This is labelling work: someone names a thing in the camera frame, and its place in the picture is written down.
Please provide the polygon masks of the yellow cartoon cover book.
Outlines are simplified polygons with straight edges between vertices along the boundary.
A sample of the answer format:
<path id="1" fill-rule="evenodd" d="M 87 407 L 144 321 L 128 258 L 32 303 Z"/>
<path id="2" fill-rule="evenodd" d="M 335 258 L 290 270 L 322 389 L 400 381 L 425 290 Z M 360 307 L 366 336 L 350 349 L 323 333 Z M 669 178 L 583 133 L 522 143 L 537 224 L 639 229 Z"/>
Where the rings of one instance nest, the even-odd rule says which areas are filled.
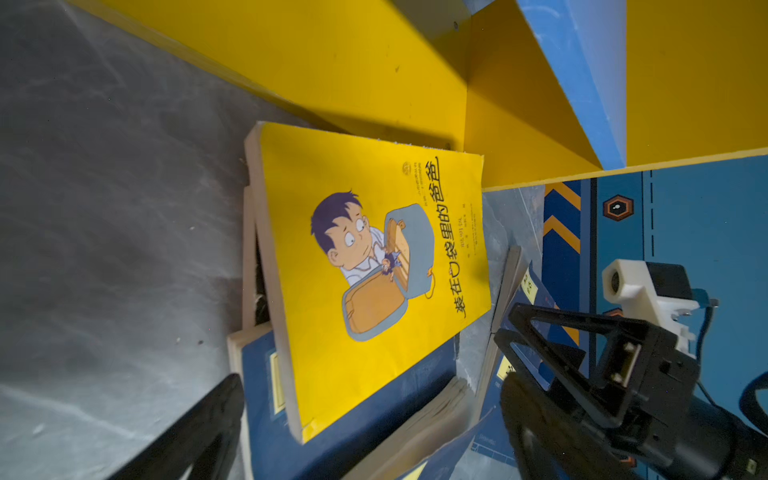
<path id="1" fill-rule="evenodd" d="M 490 310 L 484 159 L 272 122 L 244 144 L 285 412 L 304 444 Z"/>

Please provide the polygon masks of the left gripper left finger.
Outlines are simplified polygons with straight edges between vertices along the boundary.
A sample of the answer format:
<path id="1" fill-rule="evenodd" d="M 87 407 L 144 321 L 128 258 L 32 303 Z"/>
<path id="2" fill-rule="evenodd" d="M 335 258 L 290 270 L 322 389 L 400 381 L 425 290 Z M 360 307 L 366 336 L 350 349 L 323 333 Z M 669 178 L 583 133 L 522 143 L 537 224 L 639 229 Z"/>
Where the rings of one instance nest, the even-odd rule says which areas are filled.
<path id="1" fill-rule="evenodd" d="M 226 479 L 234 464 L 245 395 L 241 377 L 230 374 L 113 479 Z"/>

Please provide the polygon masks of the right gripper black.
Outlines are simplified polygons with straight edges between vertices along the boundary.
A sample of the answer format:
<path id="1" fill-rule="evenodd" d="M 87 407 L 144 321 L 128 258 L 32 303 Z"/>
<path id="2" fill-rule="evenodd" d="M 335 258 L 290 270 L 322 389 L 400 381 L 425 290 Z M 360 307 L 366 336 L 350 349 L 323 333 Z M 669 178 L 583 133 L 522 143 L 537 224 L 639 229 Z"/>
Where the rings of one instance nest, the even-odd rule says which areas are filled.
<path id="1" fill-rule="evenodd" d="M 741 416 L 694 394 L 698 361 L 675 347 L 673 334 L 645 321 L 514 304 L 510 329 L 494 337 L 509 359 L 515 347 L 533 351 L 583 408 L 610 447 L 647 463 L 666 479 L 764 479 L 767 412 L 761 375 L 743 391 Z M 585 352 L 552 343 L 535 324 L 580 329 L 605 337 L 590 376 Z"/>

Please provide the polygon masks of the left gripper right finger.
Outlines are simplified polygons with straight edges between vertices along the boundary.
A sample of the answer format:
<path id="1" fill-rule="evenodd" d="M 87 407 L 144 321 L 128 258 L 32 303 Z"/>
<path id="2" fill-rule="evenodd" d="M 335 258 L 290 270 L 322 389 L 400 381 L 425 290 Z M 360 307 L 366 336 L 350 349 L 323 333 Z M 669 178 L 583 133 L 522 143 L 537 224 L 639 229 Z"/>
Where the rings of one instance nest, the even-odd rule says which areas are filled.
<path id="1" fill-rule="evenodd" d="M 548 398 L 522 371 L 506 376 L 501 413 L 520 477 L 634 479 L 636 475 Z"/>

